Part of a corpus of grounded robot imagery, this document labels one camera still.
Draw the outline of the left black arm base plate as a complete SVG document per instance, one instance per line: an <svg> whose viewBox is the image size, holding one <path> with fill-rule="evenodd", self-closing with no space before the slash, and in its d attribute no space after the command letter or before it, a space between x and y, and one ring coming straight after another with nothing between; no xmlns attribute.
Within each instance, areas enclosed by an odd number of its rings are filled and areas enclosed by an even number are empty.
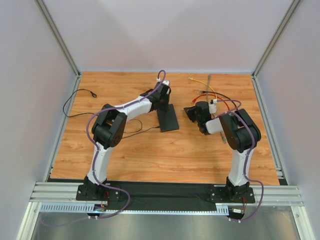
<svg viewBox="0 0 320 240"><path fill-rule="evenodd" d="M77 201L119 201L121 192L119 190L110 189L101 185L78 186L75 199Z"/></svg>

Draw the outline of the black network switch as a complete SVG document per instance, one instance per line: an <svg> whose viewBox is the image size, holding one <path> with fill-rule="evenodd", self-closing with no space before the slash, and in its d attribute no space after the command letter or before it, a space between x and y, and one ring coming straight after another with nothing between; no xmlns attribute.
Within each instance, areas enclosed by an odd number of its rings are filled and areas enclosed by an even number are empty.
<svg viewBox="0 0 320 240"><path fill-rule="evenodd" d="M170 132L179 130L179 123L173 104L162 107L156 111L159 122L160 132Z"/></svg>

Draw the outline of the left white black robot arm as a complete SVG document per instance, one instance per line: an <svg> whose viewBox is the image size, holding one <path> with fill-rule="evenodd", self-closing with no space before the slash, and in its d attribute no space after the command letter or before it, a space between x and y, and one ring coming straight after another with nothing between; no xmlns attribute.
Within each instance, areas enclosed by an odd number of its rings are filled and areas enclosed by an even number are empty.
<svg viewBox="0 0 320 240"><path fill-rule="evenodd" d="M107 180L107 168L114 148L123 138L126 123L135 117L157 111L169 103L170 82L157 80L153 89L127 103L112 106L106 104L88 120L85 131L94 145L89 172L83 185L90 190L103 187Z"/></svg>

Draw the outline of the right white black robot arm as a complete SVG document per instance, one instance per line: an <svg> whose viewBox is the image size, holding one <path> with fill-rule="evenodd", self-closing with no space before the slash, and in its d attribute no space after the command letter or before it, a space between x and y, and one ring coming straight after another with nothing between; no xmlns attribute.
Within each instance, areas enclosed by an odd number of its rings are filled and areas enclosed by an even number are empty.
<svg viewBox="0 0 320 240"><path fill-rule="evenodd" d="M257 143L261 140L261 132L245 109L236 106L215 118L219 100L199 101L192 107L183 110L189 120L197 123L199 131L204 135L223 132L232 149L232 161L229 175L224 187L215 187L212 195L231 200L241 198L250 193L250 179L247 177L251 157Z"/></svg>

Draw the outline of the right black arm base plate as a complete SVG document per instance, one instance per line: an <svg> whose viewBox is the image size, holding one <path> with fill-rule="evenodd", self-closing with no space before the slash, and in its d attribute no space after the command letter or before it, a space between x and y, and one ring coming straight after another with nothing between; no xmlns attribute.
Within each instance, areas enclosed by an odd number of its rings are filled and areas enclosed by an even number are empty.
<svg viewBox="0 0 320 240"><path fill-rule="evenodd" d="M211 185L209 187L209 198L213 203L253 204L256 202L253 188L249 185Z"/></svg>

